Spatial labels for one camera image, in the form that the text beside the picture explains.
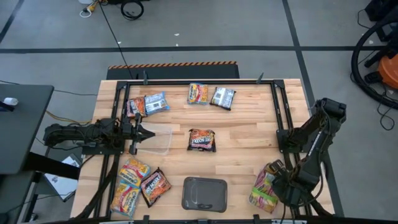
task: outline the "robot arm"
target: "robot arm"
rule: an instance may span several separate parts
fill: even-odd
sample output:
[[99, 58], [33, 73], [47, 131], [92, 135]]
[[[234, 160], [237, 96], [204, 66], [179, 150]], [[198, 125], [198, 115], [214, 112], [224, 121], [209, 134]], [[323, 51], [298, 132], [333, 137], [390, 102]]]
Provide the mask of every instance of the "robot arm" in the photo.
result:
[[[271, 164], [276, 172], [272, 189], [282, 203], [293, 208], [308, 203], [313, 207], [320, 206], [311, 192], [322, 177], [320, 164], [323, 154], [327, 152], [336, 132], [345, 121], [346, 105], [324, 98], [315, 103], [315, 113], [302, 127], [291, 129], [283, 136], [284, 146], [302, 147], [308, 140], [311, 140], [312, 145], [307, 156], [293, 170], [286, 170], [280, 162]], [[309, 139], [316, 131], [318, 133], [315, 138]]]
[[130, 154], [137, 154], [136, 143], [155, 136], [155, 133], [144, 129], [141, 116], [136, 114], [136, 125], [130, 122], [120, 123], [118, 119], [104, 118], [88, 126], [61, 126], [53, 124], [45, 129], [44, 144], [54, 147], [64, 141], [83, 141], [78, 143], [82, 153], [121, 154], [124, 152], [123, 142], [133, 140]]

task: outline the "black desk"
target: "black desk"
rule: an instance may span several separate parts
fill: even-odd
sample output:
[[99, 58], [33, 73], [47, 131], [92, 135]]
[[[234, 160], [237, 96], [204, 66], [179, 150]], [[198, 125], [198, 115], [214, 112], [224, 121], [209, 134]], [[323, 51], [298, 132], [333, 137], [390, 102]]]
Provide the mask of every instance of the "black desk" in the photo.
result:
[[[0, 213], [25, 202], [35, 170], [56, 175], [60, 169], [73, 170], [78, 177], [78, 168], [30, 152], [53, 90], [48, 85], [0, 85], [0, 100], [19, 101], [14, 111], [0, 112]], [[21, 210], [9, 212], [8, 223], [16, 223]]]

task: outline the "chip bag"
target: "chip bag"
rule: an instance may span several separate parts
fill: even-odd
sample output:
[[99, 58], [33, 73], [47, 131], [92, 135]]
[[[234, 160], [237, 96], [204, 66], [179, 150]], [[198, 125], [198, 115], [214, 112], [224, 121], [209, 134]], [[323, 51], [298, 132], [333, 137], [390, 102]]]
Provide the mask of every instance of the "chip bag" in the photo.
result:
[[189, 85], [188, 104], [199, 103], [207, 104], [207, 85], [191, 83]]
[[132, 219], [139, 192], [140, 188], [129, 185], [126, 181], [121, 180], [113, 197], [111, 211], [127, 215]]
[[272, 190], [272, 181], [275, 176], [272, 174], [272, 170], [267, 164], [257, 176], [254, 187], [249, 196], [249, 202], [266, 212], [272, 213], [278, 203], [274, 191]]
[[214, 96], [211, 99], [210, 104], [220, 106], [226, 110], [231, 110], [232, 100], [236, 91], [227, 88], [216, 87]]
[[165, 91], [152, 96], [145, 96], [145, 111], [148, 115], [169, 109], [170, 107], [166, 102]]
[[143, 96], [131, 99], [127, 102], [127, 116], [133, 118], [136, 113], [141, 114], [141, 116], [147, 116], [145, 114], [145, 99]]
[[191, 129], [187, 150], [216, 152], [215, 133], [212, 130]]
[[122, 166], [119, 171], [119, 176], [123, 178], [128, 184], [139, 188], [141, 180], [150, 172], [150, 167], [138, 161], [135, 158], [130, 158]]
[[157, 168], [153, 174], [142, 181], [142, 196], [144, 196], [148, 208], [153, 206], [157, 199], [171, 187], [171, 184], [167, 181], [166, 176], [160, 168]]

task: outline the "red snack bag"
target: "red snack bag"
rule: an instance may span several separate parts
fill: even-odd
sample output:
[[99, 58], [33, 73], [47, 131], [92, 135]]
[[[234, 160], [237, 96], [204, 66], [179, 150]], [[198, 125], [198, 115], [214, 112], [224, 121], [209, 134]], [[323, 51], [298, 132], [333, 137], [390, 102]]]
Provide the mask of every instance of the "red snack bag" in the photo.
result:
[[171, 184], [167, 181], [166, 176], [157, 168], [153, 174], [146, 178], [141, 183], [142, 196], [144, 196], [145, 203], [148, 208], [160, 198], [166, 191], [171, 188]]
[[127, 116], [133, 118], [136, 113], [140, 113], [142, 117], [147, 116], [145, 113], [145, 99], [143, 96], [133, 98], [127, 102]]
[[189, 130], [189, 145], [187, 150], [216, 152], [215, 133], [212, 130]]

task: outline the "wooden table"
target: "wooden table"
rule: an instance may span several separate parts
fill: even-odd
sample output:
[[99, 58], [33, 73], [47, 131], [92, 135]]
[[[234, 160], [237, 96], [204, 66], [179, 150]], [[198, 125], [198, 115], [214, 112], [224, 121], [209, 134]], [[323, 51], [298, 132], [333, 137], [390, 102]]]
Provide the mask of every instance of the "wooden table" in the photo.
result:
[[[294, 126], [301, 126], [309, 118], [302, 84], [299, 79], [284, 81]], [[116, 82], [101, 82], [93, 121], [111, 116]], [[139, 152], [136, 156], [140, 161], [149, 164], [152, 171], [160, 167], [172, 184], [172, 188], [151, 208], [147, 208], [140, 195], [134, 219], [142, 220], [144, 215], [149, 215], [151, 220], [252, 219], [254, 214], [259, 214], [260, 218], [282, 216], [281, 203], [270, 214], [248, 202], [252, 185], [259, 171], [268, 162], [276, 159], [283, 160], [275, 135], [277, 121], [270, 85], [217, 86], [236, 90], [231, 111], [211, 105], [188, 105], [188, 85], [140, 85], [131, 88], [130, 98], [166, 91], [166, 100], [170, 105], [170, 110], [144, 118], [143, 121], [168, 126], [173, 131], [168, 155], [159, 156]], [[209, 99], [214, 91], [215, 86], [210, 85]], [[280, 107], [283, 108], [280, 91], [278, 91], [278, 98]], [[282, 117], [286, 128], [287, 123], [283, 112]], [[212, 129], [216, 133], [217, 152], [187, 151], [188, 130], [192, 128]], [[128, 145], [126, 145], [126, 152], [120, 158], [119, 168], [131, 157], [128, 153]], [[102, 161], [103, 156], [95, 156], [82, 168], [71, 217], [78, 215], [96, 192]], [[190, 176], [224, 179], [228, 183], [227, 210], [224, 213], [184, 210], [181, 206], [183, 181]], [[100, 216], [105, 214], [107, 199], [108, 191], [104, 193]], [[326, 181], [318, 201], [326, 210], [333, 213]], [[286, 217], [291, 217], [288, 208]], [[113, 213], [112, 219], [125, 220], [128, 217]]]

